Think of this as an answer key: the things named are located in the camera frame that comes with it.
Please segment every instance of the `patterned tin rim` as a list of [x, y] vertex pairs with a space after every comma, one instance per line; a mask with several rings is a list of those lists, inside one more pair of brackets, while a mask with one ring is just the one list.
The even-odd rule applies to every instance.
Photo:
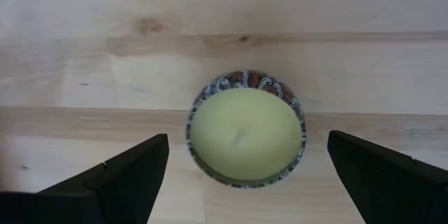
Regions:
[[[200, 157], [196, 153], [196, 150], [193, 148], [190, 139], [190, 130], [196, 111], [210, 96], [216, 95], [219, 92], [229, 90], [232, 88], [255, 88], [269, 92], [277, 96], [278, 98], [282, 99], [284, 102], [286, 102], [287, 105], [289, 105], [294, 110], [297, 118], [299, 119], [299, 123], [302, 128], [301, 148], [299, 150], [299, 153], [296, 155], [294, 161], [288, 164], [278, 174], [257, 181], [242, 181], [233, 178], [228, 178], [214, 171], [207, 164], [205, 164], [205, 162], [203, 162], [200, 159]], [[223, 183], [227, 186], [232, 186], [234, 188], [243, 188], [243, 189], [265, 187], [286, 178], [299, 164], [307, 143], [307, 132], [305, 129], [305, 115], [303, 113], [303, 110], [300, 108], [300, 104], [297, 97], [295, 97], [291, 89], [289, 89], [289, 87], [287, 87], [280, 80], [277, 80], [261, 71], [254, 71], [254, 70], [234, 71], [231, 73], [224, 74], [222, 76], [215, 78], [210, 84], [204, 87], [201, 90], [201, 92], [196, 96], [192, 104], [192, 108], [188, 114], [185, 135], [188, 150], [190, 151], [193, 160], [196, 162], [196, 164], [202, 171], [204, 171], [207, 175], [209, 175], [211, 178], [215, 179], [220, 183]]]

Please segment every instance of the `light green wax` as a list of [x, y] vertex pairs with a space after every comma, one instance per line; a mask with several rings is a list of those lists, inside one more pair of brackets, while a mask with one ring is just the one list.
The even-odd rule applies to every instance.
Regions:
[[266, 91], [239, 88], [208, 98], [191, 125], [192, 146], [215, 172], [260, 180], [286, 168], [301, 148], [294, 110]]

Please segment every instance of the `wood grain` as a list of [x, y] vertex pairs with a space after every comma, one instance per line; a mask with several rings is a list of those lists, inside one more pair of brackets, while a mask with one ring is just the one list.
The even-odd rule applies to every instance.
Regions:
[[0, 186], [37, 191], [159, 132], [170, 158], [150, 221], [199, 223], [362, 223], [326, 151], [342, 130], [448, 169], [448, 116], [307, 114], [304, 158], [286, 179], [259, 190], [212, 181], [184, 144], [186, 111], [0, 108]]
[[437, 33], [0, 41], [0, 105], [187, 110], [217, 75], [257, 69], [306, 112], [448, 114], [447, 51]]
[[18, 38], [123, 36], [148, 18], [176, 34], [448, 30], [448, 0], [11, 1], [17, 18], [7, 37]]

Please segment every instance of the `wooden table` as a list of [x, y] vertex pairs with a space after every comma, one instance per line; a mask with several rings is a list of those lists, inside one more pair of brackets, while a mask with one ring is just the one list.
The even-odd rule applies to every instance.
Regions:
[[[166, 132], [151, 223], [362, 223], [328, 132], [448, 169], [447, 16], [448, 0], [0, 0], [0, 189]], [[283, 80], [307, 116], [304, 158], [268, 188], [227, 188], [186, 150], [194, 96], [235, 69]]]

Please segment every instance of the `candle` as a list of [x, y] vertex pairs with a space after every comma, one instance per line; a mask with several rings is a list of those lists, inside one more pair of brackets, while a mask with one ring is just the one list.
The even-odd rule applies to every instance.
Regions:
[[193, 102], [188, 150], [211, 178], [259, 188], [289, 175], [306, 144], [305, 121], [293, 92], [260, 71], [215, 78]]
[[276, 175], [295, 160], [302, 130], [294, 110], [280, 98], [237, 88], [215, 94], [199, 107], [190, 140], [215, 172], [253, 181]]

